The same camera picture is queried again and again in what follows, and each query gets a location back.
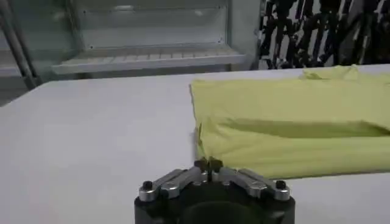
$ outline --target shelf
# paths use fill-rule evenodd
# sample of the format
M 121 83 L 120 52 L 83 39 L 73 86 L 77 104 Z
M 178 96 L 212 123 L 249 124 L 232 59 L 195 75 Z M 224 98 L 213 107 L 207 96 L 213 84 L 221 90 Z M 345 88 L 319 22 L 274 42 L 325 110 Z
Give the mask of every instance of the shelf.
M 227 65 L 246 56 L 223 44 L 197 44 L 121 49 L 96 49 L 52 66 L 56 74 L 126 71 L 143 68 Z
M 0 51 L 0 77 L 20 76 L 19 68 L 10 51 Z

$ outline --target metal rack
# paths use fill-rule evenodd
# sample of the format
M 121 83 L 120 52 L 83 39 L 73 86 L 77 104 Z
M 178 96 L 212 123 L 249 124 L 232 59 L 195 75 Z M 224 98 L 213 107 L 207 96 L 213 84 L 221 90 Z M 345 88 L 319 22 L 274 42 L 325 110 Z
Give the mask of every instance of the metal rack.
M 56 74 L 241 63 L 245 55 L 224 44 L 96 49 L 52 66 Z

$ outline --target screw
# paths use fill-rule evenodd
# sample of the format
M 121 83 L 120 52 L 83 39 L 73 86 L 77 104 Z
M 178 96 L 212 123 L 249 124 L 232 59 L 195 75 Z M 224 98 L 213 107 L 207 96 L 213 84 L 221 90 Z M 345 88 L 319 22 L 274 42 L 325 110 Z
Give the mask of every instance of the screw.
M 276 188 L 279 189 L 279 190 L 284 190 L 284 189 L 286 189 L 286 187 L 287 187 L 286 182 L 284 182 L 283 180 L 278 180 L 278 181 L 276 181 L 275 186 L 276 186 Z
M 142 189 L 146 190 L 146 191 L 149 191 L 153 188 L 153 182 L 151 181 L 145 181 L 143 184 L 142 184 Z

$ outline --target yellow fabric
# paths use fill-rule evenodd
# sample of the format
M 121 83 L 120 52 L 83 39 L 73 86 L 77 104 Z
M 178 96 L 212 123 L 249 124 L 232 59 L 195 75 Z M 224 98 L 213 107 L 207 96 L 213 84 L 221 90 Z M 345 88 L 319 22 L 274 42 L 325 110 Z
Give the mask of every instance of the yellow fabric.
M 196 80 L 198 154 L 269 178 L 388 171 L 389 83 L 356 66 L 288 80 Z

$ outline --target folded yellow garment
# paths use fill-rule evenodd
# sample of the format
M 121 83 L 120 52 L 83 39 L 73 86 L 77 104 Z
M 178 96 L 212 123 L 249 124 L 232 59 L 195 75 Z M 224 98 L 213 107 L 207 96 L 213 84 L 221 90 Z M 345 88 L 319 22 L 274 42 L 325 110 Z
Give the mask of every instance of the folded yellow garment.
M 389 83 L 355 66 L 300 79 L 196 80 L 198 154 L 269 178 L 388 171 Z

